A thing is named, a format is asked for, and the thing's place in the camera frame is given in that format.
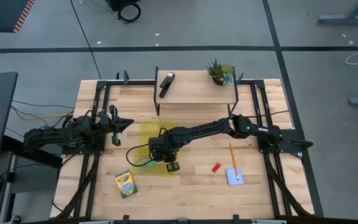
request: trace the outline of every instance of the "yellow cable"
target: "yellow cable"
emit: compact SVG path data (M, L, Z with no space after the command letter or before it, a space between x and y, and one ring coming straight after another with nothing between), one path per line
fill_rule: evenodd
M44 118L55 118L55 117L73 115L73 113L67 113L67 114L47 115L47 116L42 116L42 117L38 117L38 118L23 118L22 115L20 114L20 112L18 112L18 110L14 106L11 106L11 109L16 112L16 114L20 117L20 119L23 119L25 121L35 121L35 120L38 120L38 119L41 119L41 118L42 119L44 119Z

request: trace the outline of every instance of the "black stapler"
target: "black stapler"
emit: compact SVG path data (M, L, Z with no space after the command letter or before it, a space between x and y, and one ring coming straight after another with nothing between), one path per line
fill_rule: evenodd
M167 76L164 78L164 80L160 85L160 88L162 88L160 93L160 98L164 98L174 78L175 78L175 74L173 72L169 72Z

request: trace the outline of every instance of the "plant pot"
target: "plant pot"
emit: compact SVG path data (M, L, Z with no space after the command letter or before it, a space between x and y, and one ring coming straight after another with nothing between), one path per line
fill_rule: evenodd
M217 84L217 85L223 85L223 81L220 81L220 80L218 80L218 79L216 79L216 78L212 78L212 80L215 82L215 84Z

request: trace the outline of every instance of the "potted plant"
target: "potted plant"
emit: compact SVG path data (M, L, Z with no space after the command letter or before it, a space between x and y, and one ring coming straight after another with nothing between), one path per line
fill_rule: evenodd
M208 74L212 77L213 82L217 85L227 85L233 82L233 67L230 65L221 65L216 59L215 62L209 63L206 68Z

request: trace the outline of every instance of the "yellow pencil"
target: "yellow pencil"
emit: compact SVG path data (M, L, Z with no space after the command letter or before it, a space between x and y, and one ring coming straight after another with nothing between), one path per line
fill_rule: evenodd
M238 180L239 179L239 173L237 172L237 164L236 164L236 159L234 158L233 147L231 146L231 143L229 143L229 145L230 145L231 158L233 159L234 172L236 172L236 178Z

